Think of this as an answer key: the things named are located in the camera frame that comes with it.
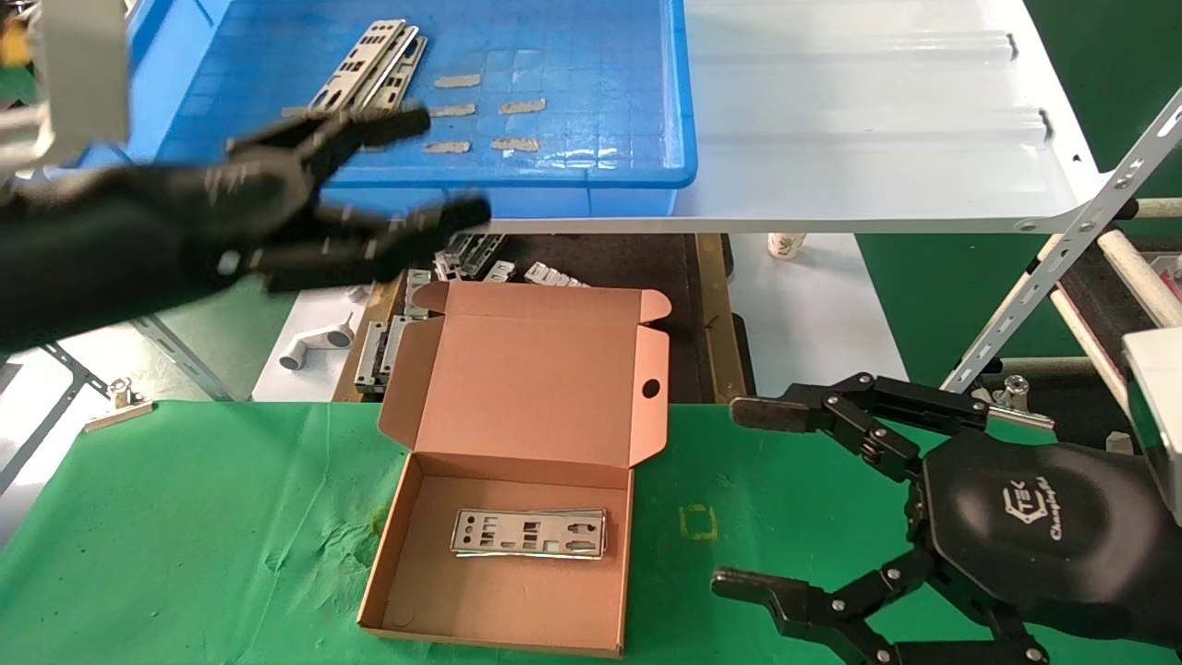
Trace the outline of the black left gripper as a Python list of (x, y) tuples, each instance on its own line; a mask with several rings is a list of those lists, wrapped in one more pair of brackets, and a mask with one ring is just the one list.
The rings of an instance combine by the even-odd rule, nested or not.
[(387, 216), (309, 206), (363, 148), (426, 135), (427, 107), (309, 111), (225, 143), (225, 163), (89, 170), (37, 185), (37, 338), (48, 343), (225, 291), (389, 282), (491, 222), (482, 195)]

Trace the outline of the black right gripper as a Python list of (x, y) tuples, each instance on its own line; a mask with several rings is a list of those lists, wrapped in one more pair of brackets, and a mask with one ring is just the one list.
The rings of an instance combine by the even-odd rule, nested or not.
[[(975, 397), (869, 373), (734, 397), (740, 428), (826, 433), (889, 480), (922, 475), (918, 540), (933, 554), (908, 550), (836, 592), (720, 567), (712, 592), (764, 607), (780, 635), (845, 664), (1047, 664), (1022, 622), (1090, 639), (1168, 639), (1169, 511), (1149, 465), (1074, 443), (996, 441), (981, 433), (988, 413)], [(889, 422), (959, 435), (922, 463)], [(870, 626), (928, 582), (992, 638), (889, 641)]]

